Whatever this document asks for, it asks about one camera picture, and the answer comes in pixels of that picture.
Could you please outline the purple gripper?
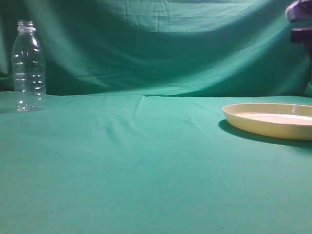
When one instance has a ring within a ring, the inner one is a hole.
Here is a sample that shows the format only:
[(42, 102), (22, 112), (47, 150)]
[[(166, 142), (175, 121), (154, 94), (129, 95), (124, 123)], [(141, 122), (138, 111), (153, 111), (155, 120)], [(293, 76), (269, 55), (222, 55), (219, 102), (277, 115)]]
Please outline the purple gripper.
[[(312, 1), (296, 0), (285, 10), (285, 16), (289, 23), (312, 21)], [(312, 61), (312, 26), (293, 28), (290, 35), (291, 43), (303, 44)]]

